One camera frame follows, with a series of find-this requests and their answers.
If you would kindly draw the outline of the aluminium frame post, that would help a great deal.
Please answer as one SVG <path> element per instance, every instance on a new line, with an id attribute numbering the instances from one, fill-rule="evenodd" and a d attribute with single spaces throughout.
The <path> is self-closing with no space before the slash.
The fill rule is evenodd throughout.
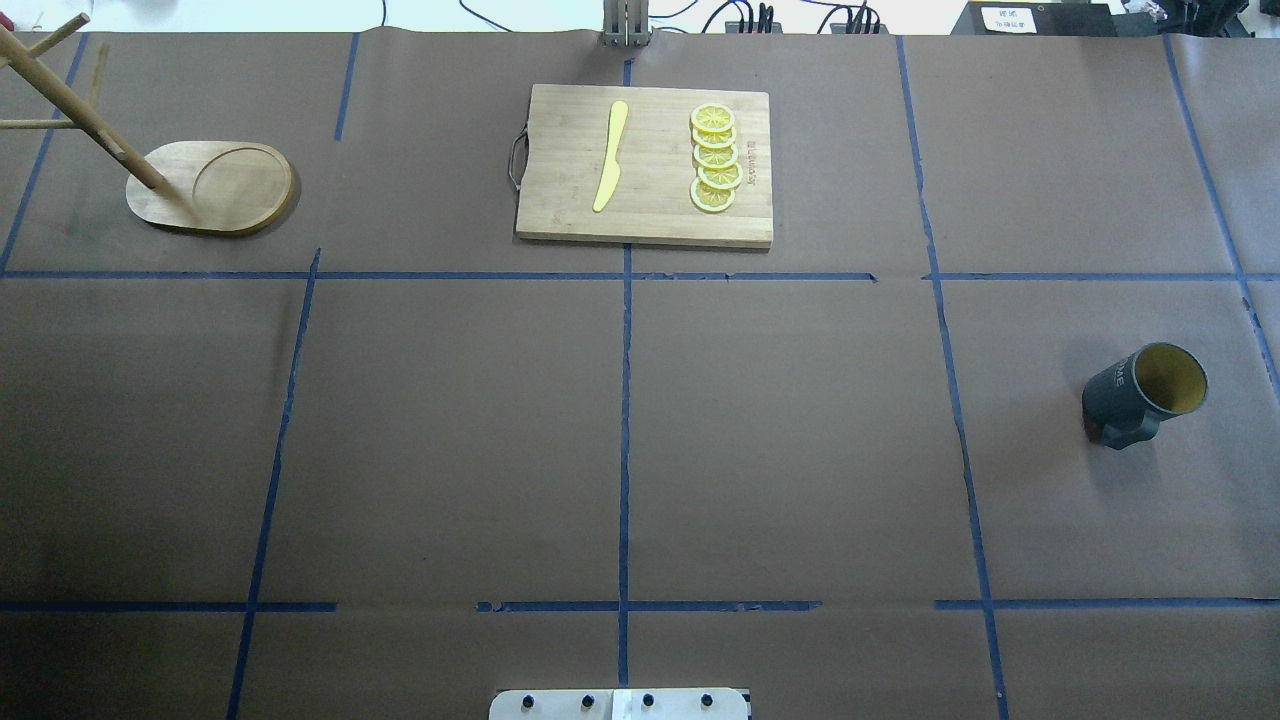
<path id="1" fill-rule="evenodd" d="M 652 41 L 648 0 L 604 0 L 600 42 L 607 47 L 645 47 Z"/>

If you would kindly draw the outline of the wooden cup storage rack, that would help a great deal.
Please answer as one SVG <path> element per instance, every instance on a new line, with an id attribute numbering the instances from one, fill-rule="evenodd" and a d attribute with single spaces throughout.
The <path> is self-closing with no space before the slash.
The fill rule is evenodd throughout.
<path id="1" fill-rule="evenodd" d="M 151 225 L 201 234 L 243 236 L 275 222 L 297 191 L 294 168 L 265 143 L 189 140 L 165 143 L 143 155 L 97 110 L 108 50 L 87 97 L 59 79 L 41 56 L 90 23 L 81 13 L 37 44 L 27 46 L 9 28 L 1 31 L 3 67 L 12 68 L 60 113 L 49 120 L 5 119 L 4 129 L 77 129 L 129 174 L 125 202 Z"/>

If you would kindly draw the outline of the yellow plastic knife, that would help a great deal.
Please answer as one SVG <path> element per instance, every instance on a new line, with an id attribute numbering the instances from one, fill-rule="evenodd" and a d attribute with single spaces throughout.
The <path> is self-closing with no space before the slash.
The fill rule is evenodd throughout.
<path id="1" fill-rule="evenodd" d="M 598 182 L 595 197 L 591 204 L 594 213 L 603 213 L 612 197 L 614 196 L 616 188 L 621 179 L 621 164 L 618 159 L 620 145 L 625 135 L 625 128 L 628 119 L 628 104 L 625 100 L 614 100 L 611 104 L 607 135 L 605 135 L 605 150 L 602 163 L 602 173 Z"/>

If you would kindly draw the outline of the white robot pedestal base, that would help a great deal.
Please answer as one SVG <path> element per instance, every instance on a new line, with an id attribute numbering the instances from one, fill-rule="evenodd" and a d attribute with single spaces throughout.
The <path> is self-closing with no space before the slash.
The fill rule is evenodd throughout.
<path id="1" fill-rule="evenodd" d="M 728 687 L 509 689 L 489 719 L 751 719 L 746 691 Z"/>

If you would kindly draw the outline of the black box with label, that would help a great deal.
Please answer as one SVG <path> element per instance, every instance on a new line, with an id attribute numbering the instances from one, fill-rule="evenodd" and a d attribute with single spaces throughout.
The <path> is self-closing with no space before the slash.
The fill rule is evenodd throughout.
<path id="1" fill-rule="evenodd" d="M 969 1 L 951 36 L 1117 37 L 1105 3 Z"/>

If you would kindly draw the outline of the bamboo cutting board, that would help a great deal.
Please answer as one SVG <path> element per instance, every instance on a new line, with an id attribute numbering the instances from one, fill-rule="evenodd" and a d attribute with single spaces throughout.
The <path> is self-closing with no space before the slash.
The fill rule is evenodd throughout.
<path id="1" fill-rule="evenodd" d="M 621 179 L 603 213 L 593 200 L 611 104 L 625 100 Z M 722 102 L 736 115 L 742 183 L 726 211 L 698 210 L 690 111 Z M 529 152 L 515 231 L 522 240 L 657 243 L 767 250 L 774 238 L 771 99 L 763 92 L 591 85 L 535 85 Z"/>

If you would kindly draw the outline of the lemon slice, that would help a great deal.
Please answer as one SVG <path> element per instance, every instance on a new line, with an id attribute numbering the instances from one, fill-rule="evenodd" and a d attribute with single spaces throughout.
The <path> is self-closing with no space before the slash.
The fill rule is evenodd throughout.
<path id="1" fill-rule="evenodd" d="M 742 168 L 737 161 L 726 167 L 699 164 L 696 173 L 699 181 L 713 190 L 733 191 L 742 183 Z"/>
<path id="2" fill-rule="evenodd" d="M 724 145 L 723 147 L 694 143 L 692 159 L 700 168 L 719 170 L 730 168 L 739 161 L 739 150 L 735 143 Z"/>
<path id="3" fill-rule="evenodd" d="M 728 210 L 736 201 L 736 188 L 719 188 L 701 179 L 689 187 L 690 202 L 700 211 L 717 214 Z"/>
<path id="4" fill-rule="evenodd" d="M 735 128 L 707 131 L 692 126 L 690 131 L 692 142 L 700 149 L 731 149 L 737 142 L 737 132 Z"/>
<path id="5" fill-rule="evenodd" d="M 733 110 L 722 102 L 704 102 L 690 111 L 690 126 L 705 135 L 723 135 L 736 126 Z"/>

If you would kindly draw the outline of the dark blue ceramic mug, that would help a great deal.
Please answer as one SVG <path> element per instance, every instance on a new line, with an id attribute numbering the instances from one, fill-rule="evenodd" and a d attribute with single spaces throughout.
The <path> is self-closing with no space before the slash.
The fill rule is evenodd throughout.
<path id="1" fill-rule="evenodd" d="M 1082 411 L 1101 445 L 1123 450 L 1153 439 L 1162 423 L 1198 410 L 1208 387 L 1192 352 L 1149 343 L 1093 375 L 1082 391 Z"/>

